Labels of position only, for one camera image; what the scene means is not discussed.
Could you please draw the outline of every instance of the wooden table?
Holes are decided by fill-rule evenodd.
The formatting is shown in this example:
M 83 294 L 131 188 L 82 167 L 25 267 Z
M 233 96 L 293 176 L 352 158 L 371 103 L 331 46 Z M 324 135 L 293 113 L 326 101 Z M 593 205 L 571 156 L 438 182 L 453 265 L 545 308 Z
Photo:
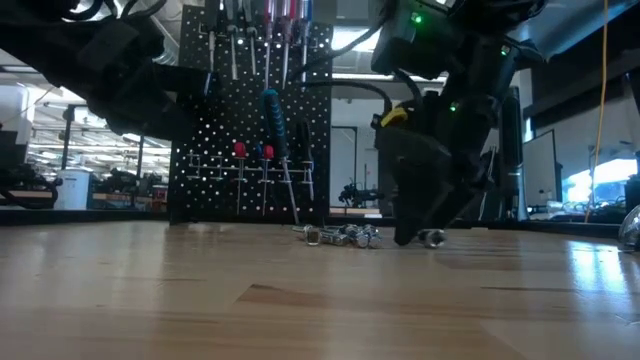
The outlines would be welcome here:
M 307 247 L 269 225 L 0 229 L 3 359 L 637 359 L 613 242 L 451 231 Z

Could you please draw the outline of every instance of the whiteboard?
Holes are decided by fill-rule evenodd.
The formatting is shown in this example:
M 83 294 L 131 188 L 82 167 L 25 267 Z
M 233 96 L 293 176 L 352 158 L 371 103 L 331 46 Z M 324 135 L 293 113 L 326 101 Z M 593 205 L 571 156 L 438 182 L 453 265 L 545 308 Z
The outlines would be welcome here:
M 557 200 L 556 146 L 553 130 L 523 145 L 523 170 L 527 206 Z

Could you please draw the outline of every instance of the wooden surface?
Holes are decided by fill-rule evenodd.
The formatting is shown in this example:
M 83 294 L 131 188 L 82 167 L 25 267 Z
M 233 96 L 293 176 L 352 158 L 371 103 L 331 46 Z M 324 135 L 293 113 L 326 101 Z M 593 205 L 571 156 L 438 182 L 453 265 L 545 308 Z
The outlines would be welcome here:
M 613 242 L 452 231 L 438 251 L 280 226 L 0 229 L 3 359 L 638 359 Z

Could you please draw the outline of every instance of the yellow cable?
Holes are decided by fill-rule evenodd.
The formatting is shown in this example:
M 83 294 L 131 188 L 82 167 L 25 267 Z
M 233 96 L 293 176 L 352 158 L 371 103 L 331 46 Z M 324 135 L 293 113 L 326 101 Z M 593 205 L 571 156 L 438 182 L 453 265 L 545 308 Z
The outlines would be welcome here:
M 598 122 L 598 139 L 596 140 L 596 158 L 593 165 L 593 178 L 592 182 L 596 181 L 596 168 L 598 167 L 598 156 L 600 155 L 600 136 L 602 135 L 602 122 L 604 120 L 604 105 L 607 95 L 607 37 L 609 35 L 609 0 L 604 0 L 604 28 L 602 29 L 602 93 L 600 94 L 600 120 Z M 589 222 L 589 215 L 591 215 L 591 200 L 595 202 L 595 186 L 593 186 L 594 193 L 589 197 L 589 203 L 587 205 L 587 214 L 584 217 L 584 222 Z

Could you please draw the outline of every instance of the blue screwdriver handle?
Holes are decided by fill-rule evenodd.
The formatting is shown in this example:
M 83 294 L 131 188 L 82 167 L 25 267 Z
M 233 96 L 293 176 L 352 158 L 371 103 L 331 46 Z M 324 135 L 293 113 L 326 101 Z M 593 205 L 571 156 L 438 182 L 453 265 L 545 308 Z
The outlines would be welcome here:
M 280 107 L 280 99 L 278 93 L 273 89 L 262 92 L 260 96 L 262 111 L 267 122 L 267 129 L 275 142 L 275 151 L 278 158 L 289 157 L 289 148 L 287 146 L 287 129 L 284 122 L 284 114 Z

